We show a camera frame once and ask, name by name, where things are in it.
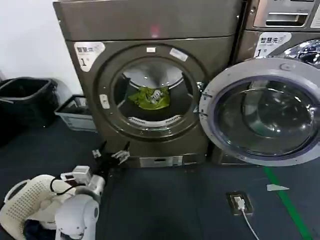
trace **front-loading washer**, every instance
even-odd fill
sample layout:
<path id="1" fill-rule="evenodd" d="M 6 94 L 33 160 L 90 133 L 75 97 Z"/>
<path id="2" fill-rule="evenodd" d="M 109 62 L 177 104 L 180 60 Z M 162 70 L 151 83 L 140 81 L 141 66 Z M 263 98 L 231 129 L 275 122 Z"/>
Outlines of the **front-loading washer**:
<path id="1" fill-rule="evenodd" d="M 127 164 L 137 167 L 204 159 L 199 100 L 227 67 L 242 1 L 62 0 L 54 8 L 106 151 L 129 146 Z"/>
<path id="2" fill-rule="evenodd" d="M 319 76 L 320 69 L 297 58 L 265 56 L 231 66 L 203 91 L 202 127 L 224 155 L 245 163 L 314 160 L 320 157 Z"/>
<path id="3" fill-rule="evenodd" d="M 232 62 L 282 56 L 320 68 L 319 4 L 319 0 L 244 0 Z M 212 159 L 224 165 L 243 163 L 217 147 Z"/>

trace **white floor arrow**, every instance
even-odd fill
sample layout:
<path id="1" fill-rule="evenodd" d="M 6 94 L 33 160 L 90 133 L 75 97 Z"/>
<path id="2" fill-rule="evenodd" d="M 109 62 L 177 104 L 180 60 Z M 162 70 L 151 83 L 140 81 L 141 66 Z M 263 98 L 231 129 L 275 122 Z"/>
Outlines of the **white floor arrow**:
<path id="1" fill-rule="evenodd" d="M 268 192 L 271 192 L 271 191 L 283 191 L 283 190 L 289 190 L 289 188 L 285 187 L 285 186 L 275 185 L 275 184 L 268 184 L 266 186 L 266 190 Z"/>

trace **green floor line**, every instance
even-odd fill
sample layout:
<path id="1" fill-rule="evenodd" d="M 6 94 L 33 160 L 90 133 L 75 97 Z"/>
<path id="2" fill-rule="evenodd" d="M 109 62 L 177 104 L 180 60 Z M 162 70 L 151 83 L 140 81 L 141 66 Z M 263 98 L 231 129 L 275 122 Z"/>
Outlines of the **green floor line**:
<path id="1" fill-rule="evenodd" d="M 263 167 L 265 174 L 267 175 L 268 179 L 270 180 L 271 184 L 281 185 L 276 177 L 276 175 L 272 172 L 271 168 Z M 295 206 L 290 201 L 288 195 L 285 191 L 276 191 L 278 196 L 280 197 L 283 205 L 285 206 L 286 210 L 288 211 L 291 219 L 293 220 L 294 224 L 298 228 L 303 240 L 312 240 L 312 236 L 307 228 L 307 226 L 302 221 L 300 215 L 298 214 Z"/>

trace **floor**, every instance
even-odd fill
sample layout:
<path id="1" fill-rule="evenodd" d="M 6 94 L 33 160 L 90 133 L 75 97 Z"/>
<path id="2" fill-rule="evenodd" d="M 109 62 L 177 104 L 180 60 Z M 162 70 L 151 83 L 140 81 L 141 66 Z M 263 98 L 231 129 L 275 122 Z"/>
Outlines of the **floor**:
<path id="1" fill-rule="evenodd" d="M 25 131 L 0 147 L 0 198 L 17 182 L 40 174 L 59 175 L 91 165 L 100 144 L 93 132 L 69 130 L 61 120 Z M 272 169 L 312 238 L 320 239 L 320 161 Z M 245 191 L 248 216 L 261 240 L 300 240 L 297 227 L 261 167 L 126 169 L 112 173 L 104 191 L 97 240 L 253 240 L 241 216 L 233 216 L 226 192 Z M 1 240 L 10 240 L 0 231 Z"/>

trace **white wall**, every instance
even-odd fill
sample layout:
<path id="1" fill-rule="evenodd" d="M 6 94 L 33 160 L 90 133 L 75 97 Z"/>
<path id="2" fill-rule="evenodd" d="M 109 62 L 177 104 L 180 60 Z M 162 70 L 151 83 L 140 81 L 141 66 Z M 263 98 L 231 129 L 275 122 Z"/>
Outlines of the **white wall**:
<path id="1" fill-rule="evenodd" d="M 1 77 L 58 80 L 60 102 L 82 94 L 61 33 L 53 0 L 1 0 Z"/>

